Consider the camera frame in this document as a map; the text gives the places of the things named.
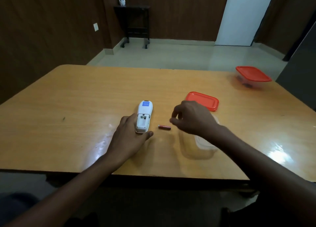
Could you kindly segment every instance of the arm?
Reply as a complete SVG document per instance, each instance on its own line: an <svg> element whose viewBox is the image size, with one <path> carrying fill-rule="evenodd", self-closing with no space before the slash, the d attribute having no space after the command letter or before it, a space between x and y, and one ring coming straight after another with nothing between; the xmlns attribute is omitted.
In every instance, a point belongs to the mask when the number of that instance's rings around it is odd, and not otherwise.
<svg viewBox="0 0 316 227"><path fill-rule="evenodd" d="M316 223L316 185L294 174L243 142L226 127L217 124L207 108L195 101L183 101L174 108L170 122L180 130L198 135L221 149L260 191L271 195L301 223Z"/></svg>
<svg viewBox="0 0 316 227"><path fill-rule="evenodd" d="M62 226L111 173L134 155L153 132L135 133L136 114L121 119L107 152L66 185L6 227Z"/></svg>

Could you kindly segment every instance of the black side table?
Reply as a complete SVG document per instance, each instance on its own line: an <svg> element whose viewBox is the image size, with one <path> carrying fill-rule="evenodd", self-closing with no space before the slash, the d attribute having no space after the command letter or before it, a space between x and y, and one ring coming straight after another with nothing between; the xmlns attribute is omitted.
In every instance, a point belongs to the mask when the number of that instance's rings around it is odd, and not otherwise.
<svg viewBox="0 0 316 227"><path fill-rule="evenodd" d="M130 36L145 38L145 49L148 48L149 40L149 8L146 5L127 5L127 6L114 6L115 13L117 14L121 26L125 33L125 40L121 44L124 48L126 43L130 42ZM144 19L144 27L128 27L128 13L132 11L141 11Z"/></svg>

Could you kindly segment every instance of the white door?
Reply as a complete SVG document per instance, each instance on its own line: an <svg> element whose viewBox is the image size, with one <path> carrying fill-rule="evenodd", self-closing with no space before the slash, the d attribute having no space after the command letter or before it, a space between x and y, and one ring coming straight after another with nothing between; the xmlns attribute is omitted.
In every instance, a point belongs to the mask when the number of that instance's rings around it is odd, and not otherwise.
<svg viewBox="0 0 316 227"><path fill-rule="evenodd" d="M216 45L250 46L271 0L227 0Z"/></svg>

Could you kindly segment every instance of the battery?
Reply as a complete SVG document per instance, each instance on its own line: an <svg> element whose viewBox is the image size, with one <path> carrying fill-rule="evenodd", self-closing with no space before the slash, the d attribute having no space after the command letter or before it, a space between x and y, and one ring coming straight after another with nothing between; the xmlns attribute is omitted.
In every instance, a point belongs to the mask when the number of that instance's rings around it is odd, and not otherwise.
<svg viewBox="0 0 316 227"><path fill-rule="evenodd" d="M168 125L158 125L158 128L163 130L171 130L171 126Z"/></svg>

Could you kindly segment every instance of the white wall switch plate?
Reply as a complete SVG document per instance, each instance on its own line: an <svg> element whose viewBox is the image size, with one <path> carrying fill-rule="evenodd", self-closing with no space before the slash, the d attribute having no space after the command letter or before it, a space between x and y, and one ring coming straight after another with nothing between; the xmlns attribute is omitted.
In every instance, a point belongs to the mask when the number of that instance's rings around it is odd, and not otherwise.
<svg viewBox="0 0 316 227"><path fill-rule="evenodd" d="M97 30L99 29L99 27L98 27L98 24L97 24L97 23L93 24L93 27L94 27L94 31L97 31Z"/></svg>

